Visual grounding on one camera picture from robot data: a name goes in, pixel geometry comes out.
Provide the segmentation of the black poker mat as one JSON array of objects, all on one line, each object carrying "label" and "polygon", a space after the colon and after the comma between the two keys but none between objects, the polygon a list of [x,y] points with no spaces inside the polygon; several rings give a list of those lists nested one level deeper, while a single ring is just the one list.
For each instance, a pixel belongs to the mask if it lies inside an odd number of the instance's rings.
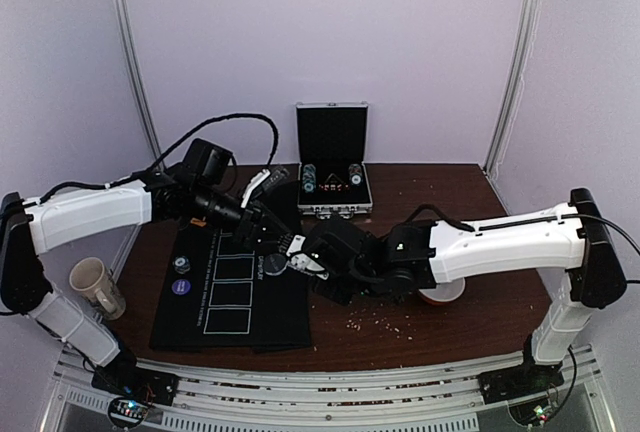
[{"label": "black poker mat", "polygon": [[[186,274],[175,257],[189,259]],[[149,346],[157,351],[249,347],[255,352],[306,348],[311,344],[308,278],[291,268],[277,277],[263,272],[263,255],[236,244],[230,232],[209,226],[179,228],[170,254]],[[187,279],[192,289],[176,296],[171,284]]]}]

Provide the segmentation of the purple small blind button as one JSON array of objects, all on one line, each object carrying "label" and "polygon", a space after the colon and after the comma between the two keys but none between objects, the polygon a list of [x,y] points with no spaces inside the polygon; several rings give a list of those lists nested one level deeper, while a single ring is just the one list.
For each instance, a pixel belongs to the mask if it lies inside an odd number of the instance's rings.
[{"label": "purple small blind button", "polygon": [[191,289],[191,282],[187,279],[177,279],[171,284],[171,291],[176,296],[185,296]]}]

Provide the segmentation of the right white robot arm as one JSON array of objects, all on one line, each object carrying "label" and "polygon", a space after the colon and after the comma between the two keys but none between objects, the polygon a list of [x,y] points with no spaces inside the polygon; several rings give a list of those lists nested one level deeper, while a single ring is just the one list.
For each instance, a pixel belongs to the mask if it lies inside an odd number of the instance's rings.
[{"label": "right white robot arm", "polygon": [[484,274],[563,270],[560,290],[513,371],[513,385],[530,394],[559,368],[594,311],[627,290],[613,226],[590,191],[578,188],[568,202],[546,210],[472,222],[420,205],[382,237],[334,216],[281,250],[292,268],[319,278],[323,294],[336,302],[357,293],[396,299]]}]

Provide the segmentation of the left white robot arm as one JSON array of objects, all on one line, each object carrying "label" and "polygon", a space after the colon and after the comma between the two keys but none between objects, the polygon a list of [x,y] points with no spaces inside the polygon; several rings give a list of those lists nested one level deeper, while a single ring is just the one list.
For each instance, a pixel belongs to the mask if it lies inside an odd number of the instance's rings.
[{"label": "left white robot arm", "polygon": [[28,316],[105,367],[106,381],[123,396],[137,394],[144,376],[135,356],[104,325],[83,312],[45,277],[41,255],[112,229],[165,220],[198,219],[230,229],[250,249],[276,245],[289,228],[261,202],[289,177],[282,166],[254,175],[241,197],[218,190],[230,151],[194,140],[182,161],[152,166],[114,184],[67,187],[31,203],[17,193],[1,204],[1,311]]}]

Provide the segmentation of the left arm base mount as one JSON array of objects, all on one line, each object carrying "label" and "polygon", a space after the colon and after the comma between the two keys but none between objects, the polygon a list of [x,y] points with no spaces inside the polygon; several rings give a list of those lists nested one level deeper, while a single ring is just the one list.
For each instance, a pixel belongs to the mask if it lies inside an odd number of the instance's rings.
[{"label": "left arm base mount", "polygon": [[112,425],[122,430],[131,430],[157,415],[159,406],[171,406],[178,384],[175,374],[139,367],[129,379],[116,379],[104,368],[97,368],[91,381],[93,388],[114,395],[106,414]]}]

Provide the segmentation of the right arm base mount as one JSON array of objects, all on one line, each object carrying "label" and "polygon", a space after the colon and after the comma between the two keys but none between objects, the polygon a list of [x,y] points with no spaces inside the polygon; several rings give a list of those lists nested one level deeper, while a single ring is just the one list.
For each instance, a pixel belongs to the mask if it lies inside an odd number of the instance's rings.
[{"label": "right arm base mount", "polygon": [[559,405],[564,384],[558,366],[517,366],[481,373],[479,390],[485,405],[506,402],[509,416],[520,426],[542,427]]}]

